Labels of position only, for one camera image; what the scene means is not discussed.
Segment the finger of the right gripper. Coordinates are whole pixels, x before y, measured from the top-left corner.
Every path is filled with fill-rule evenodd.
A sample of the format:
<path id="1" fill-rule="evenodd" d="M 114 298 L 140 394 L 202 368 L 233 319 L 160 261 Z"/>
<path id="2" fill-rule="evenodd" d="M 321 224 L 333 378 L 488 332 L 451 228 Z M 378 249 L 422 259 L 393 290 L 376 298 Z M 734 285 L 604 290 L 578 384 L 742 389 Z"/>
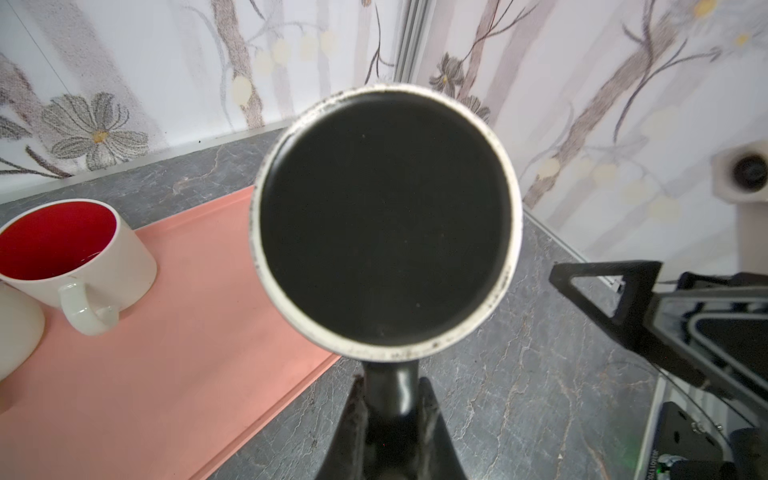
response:
<path id="1" fill-rule="evenodd" d="M 655 296 L 646 328 L 709 383 L 767 412 L 767 288 L 678 290 Z"/>
<path id="2" fill-rule="evenodd" d="M 651 260 L 557 263 L 550 284 L 612 341 L 695 386 L 705 376 L 644 325 L 662 263 Z"/>

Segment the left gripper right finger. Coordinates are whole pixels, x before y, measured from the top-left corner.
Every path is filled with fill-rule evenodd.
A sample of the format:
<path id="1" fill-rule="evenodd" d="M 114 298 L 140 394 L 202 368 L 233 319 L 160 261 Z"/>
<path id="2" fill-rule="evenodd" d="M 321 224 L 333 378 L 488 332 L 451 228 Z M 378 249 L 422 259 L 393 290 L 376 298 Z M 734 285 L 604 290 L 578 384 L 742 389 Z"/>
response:
<path id="1" fill-rule="evenodd" d="M 418 383 L 417 478 L 419 480 L 466 480 L 453 446 L 439 402 L 428 378 Z"/>

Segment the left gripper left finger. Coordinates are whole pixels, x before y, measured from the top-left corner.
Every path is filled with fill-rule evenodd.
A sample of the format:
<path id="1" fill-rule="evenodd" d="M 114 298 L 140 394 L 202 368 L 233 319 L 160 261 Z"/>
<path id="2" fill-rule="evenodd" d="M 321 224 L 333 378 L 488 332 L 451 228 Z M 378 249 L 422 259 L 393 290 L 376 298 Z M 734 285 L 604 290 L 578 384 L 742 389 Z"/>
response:
<path id="1" fill-rule="evenodd" d="M 364 378 L 355 377 L 317 480 L 358 480 L 364 478 L 369 409 L 364 395 Z"/>

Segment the black mug white rim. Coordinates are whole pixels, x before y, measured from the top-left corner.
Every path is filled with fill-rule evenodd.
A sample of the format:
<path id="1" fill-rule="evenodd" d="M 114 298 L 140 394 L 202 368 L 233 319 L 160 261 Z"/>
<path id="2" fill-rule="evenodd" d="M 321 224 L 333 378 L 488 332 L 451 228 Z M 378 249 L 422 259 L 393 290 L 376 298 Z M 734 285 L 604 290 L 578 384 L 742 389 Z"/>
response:
<path id="1" fill-rule="evenodd" d="M 256 271 L 312 343 L 364 368 L 383 421 L 410 417 L 418 363 L 496 309 L 519 260 L 522 200 L 492 129 L 409 84 L 333 95 L 264 157 L 250 210 Z"/>

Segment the white mug red inside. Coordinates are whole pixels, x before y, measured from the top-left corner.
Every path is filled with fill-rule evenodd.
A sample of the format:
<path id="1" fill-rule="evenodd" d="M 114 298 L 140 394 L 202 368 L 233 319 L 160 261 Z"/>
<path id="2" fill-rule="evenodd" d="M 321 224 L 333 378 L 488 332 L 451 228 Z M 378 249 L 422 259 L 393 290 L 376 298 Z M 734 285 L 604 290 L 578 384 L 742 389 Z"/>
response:
<path id="1" fill-rule="evenodd" d="M 157 263 L 112 206 L 92 199 L 41 205 L 1 227 L 1 280 L 96 336 L 153 286 Z"/>

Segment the cream ribbed mug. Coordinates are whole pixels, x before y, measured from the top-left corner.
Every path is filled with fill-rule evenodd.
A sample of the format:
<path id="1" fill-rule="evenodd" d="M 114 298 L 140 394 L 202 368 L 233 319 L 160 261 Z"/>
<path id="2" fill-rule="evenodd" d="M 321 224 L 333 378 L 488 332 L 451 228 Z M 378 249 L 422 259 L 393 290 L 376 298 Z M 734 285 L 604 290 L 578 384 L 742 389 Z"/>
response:
<path id="1" fill-rule="evenodd" d="M 39 345 L 45 329 L 45 315 L 39 303 L 1 284 L 0 354 L 2 380 L 17 370 Z"/>

